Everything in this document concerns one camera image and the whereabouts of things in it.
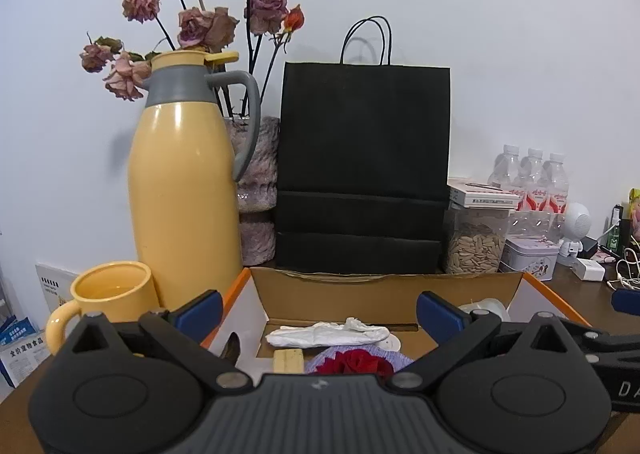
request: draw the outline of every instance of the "orange flower bud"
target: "orange flower bud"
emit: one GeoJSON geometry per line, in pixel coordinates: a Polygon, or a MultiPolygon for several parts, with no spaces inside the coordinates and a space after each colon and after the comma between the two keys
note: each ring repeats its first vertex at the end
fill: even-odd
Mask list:
{"type": "Polygon", "coordinates": [[[295,8],[289,11],[284,18],[284,31],[285,32],[295,32],[299,28],[302,28],[302,25],[305,24],[305,15],[302,13],[300,9],[300,5],[297,5],[295,8]]]}

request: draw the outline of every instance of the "white cloth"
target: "white cloth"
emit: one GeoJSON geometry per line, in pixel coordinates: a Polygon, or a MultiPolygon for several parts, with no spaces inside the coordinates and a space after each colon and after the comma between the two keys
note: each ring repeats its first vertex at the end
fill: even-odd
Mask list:
{"type": "Polygon", "coordinates": [[[267,342],[278,348],[316,348],[319,346],[362,346],[385,340],[389,330],[384,326],[367,326],[354,317],[344,324],[316,322],[297,328],[280,326],[267,335],[267,342]]]}

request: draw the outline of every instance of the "wooden tabletop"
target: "wooden tabletop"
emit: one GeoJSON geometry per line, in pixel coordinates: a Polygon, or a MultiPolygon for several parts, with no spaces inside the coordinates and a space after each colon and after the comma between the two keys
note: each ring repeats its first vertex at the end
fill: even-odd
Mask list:
{"type": "MultiPolygon", "coordinates": [[[[592,326],[615,334],[640,333],[640,317],[611,307],[611,291],[604,283],[580,281],[566,267],[556,266],[547,285],[573,306],[592,326]]],[[[0,405],[0,454],[42,454],[29,425],[27,405],[33,388],[47,370],[48,358],[0,405]]],[[[598,454],[638,454],[640,415],[631,415],[598,454]]]]}

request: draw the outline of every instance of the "gray jug handle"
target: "gray jug handle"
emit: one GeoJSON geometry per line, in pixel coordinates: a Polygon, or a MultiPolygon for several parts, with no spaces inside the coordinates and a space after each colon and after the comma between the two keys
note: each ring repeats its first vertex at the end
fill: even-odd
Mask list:
{"type": "Polygon", "coordinates": [[[249,97],[249,132],[244,149],[238,152],[234,160],[234,181],[239,181],[249,167],[249,162],[254,156],[255,144],[258,141],[258,131],[260,130],[260,92],[258,83],[253,75],[244,70],[233,70],[232,72],[209,73],[205,75],[207,84],[211,88],[216,86],[228,86],[229,84],[243,84],[249,97]]]}

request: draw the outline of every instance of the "black shopping bag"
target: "black shopping bag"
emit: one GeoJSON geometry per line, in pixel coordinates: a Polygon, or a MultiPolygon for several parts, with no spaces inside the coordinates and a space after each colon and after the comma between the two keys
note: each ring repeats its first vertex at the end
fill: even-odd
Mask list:
{"type": "MultiPolygon", "coordinates": [[[[354,25],[343,49],[379,18],[354,25]]],[[[287,63],[280,116],[277,266],[434,272],[449,199],[449,68],[392,66],[390,45],[382,66],[287,63]]]]}

